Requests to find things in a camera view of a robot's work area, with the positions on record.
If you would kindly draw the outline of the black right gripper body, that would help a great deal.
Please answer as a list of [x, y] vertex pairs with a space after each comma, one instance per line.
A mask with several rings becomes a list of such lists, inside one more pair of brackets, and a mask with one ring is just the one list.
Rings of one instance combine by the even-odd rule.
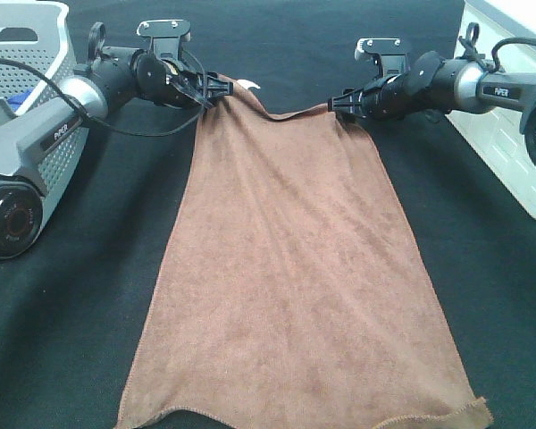
[[381, 90], [352, 89], [345, 91], [340, 97], [332, 97], [327, 101], [329, 112], [344, 114], [357, 118], [381, 120], [384, 112], [381, 108]]

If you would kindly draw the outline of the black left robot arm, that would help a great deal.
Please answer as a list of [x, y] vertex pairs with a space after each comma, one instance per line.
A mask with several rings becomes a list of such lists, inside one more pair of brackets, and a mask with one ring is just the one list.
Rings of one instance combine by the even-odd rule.
[[137, 97], [202, 113], [233, 93], [231, 82], [207, 72], [182, 43], [190, 38], [184, 20], [142, 21], [146, 49], [105, 45], [105, 26], [88, 37], [88, 60], [55, 84], [55, 96], [24, 114], [0, 98], [0, 260], [34, 244], [66, 190], [85, 140], [80, 128], [105, 125], [105, 118]]

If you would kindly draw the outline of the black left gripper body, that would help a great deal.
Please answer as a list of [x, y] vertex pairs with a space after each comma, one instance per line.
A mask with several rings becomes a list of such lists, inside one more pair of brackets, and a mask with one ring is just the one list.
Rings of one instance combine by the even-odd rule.
[[223, 97], [233, 95], [233, 83], [216, 72], [168, 71], [165, 78], [164, 103], [188, 109], [198, 105], [212, 108]]

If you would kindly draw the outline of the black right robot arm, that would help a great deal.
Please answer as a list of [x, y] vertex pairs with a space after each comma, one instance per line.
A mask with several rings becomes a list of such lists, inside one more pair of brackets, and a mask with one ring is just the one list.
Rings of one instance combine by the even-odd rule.
[[362, 88], [348, 88], [327, 102], [329, 111], [351, 120], [399, 120], [422, 111], [485, 114], [496, 107], [521, 113], [519, 131], [536, 167], [536, 72], [507, 72], [498, 51], [503, 46], [536, 47], [536, 38], [504, 38], [490, 51], [476, 49], [480, 27], [472, 22], [458, 41], [462, 55], [444, 58], [436, 51], [408, 61], [410, 45], [400, 38], [361, 38], [354, 57], [368, 56], [378, 68]]

